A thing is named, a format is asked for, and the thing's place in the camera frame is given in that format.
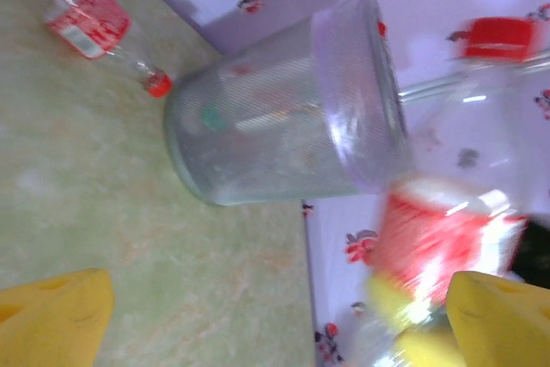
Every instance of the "plastic bottle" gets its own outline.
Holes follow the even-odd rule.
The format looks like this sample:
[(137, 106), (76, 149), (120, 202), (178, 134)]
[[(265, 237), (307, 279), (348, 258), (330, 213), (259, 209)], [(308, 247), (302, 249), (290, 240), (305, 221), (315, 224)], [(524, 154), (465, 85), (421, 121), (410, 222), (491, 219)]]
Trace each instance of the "plastic bottle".
[(81, 56), (115, 62), (106, 66), (135, 79), (155, 97), (170, 90), (170, 78), (151, 63), (141, 28), (116, 0), (24, 1)]
[(429, 319), (454, 272), (507, 271), (530, 176), (516, 68), (535, 40), (525, 20), (474, 21), (455, 91), (412, 135), (416, 168), (390, 190), (375, 251), (376, 281), (409, 297), (400, 313), (383, 304), (391, 324)]

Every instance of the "mesh trash can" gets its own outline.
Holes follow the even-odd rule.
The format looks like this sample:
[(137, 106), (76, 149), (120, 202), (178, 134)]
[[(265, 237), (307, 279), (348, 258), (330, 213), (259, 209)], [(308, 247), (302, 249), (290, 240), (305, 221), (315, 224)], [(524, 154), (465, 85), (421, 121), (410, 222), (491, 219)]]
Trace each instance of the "mesh trash can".
[(406, 129), (376, 0), (344, 0), (180, 79), (167, 99), (181, 179), (218, 205), (376, 192)]

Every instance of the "light green floor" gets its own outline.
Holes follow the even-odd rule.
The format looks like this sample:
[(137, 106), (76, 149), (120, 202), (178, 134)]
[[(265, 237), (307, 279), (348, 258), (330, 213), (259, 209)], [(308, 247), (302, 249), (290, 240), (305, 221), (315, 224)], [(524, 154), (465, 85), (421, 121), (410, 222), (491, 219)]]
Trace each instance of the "light green floor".
[[(159, 0), (120, 1), (172, 74), (217, 56)], [(198, 202), (169, 162), (162, 102), (0, 2), (0, 288), (111, 270), (98, 366), (312, 366), (299, 204)]]

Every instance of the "red lid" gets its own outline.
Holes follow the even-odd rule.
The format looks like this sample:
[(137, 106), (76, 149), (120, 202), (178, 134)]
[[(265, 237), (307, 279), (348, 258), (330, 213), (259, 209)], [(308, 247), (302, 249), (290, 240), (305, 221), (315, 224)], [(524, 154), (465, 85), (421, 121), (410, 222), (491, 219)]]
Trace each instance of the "red lid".
[(533, 51), (535, 25), (511, 17), (483, 17), (471, 23), (464, 58), (522, 62)]
[(164, 72), (162, 72), (162, 76), (158, 75), (159, 74), (156, 73), (148, 79), (146, 88), (151, 96), (162, 98), (172, 88), (172, 79)]

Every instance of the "yellow object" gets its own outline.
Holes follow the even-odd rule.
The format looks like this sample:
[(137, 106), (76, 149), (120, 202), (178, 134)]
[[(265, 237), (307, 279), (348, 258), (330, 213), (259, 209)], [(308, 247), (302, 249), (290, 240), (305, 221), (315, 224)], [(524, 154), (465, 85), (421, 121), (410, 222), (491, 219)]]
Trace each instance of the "yellow object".
[(450, 327), (409, 328), (395, 341), (410, 367), (466, 367)]
[(91, 366), (113, 305), (109, 274), (98, 269), (1, 290), (0, 366)]
[(457, 272), (447, 313), (468, 367), (550, 366), (550, 290)]
[(405, 291), (399, 290), (397, 284), (381, 273), (373, 274), (367, 281), (369, 304), (388, 324), (393, 333), (400, 333), (414, 325), (411, 310), (421, 303), (414, 302)]

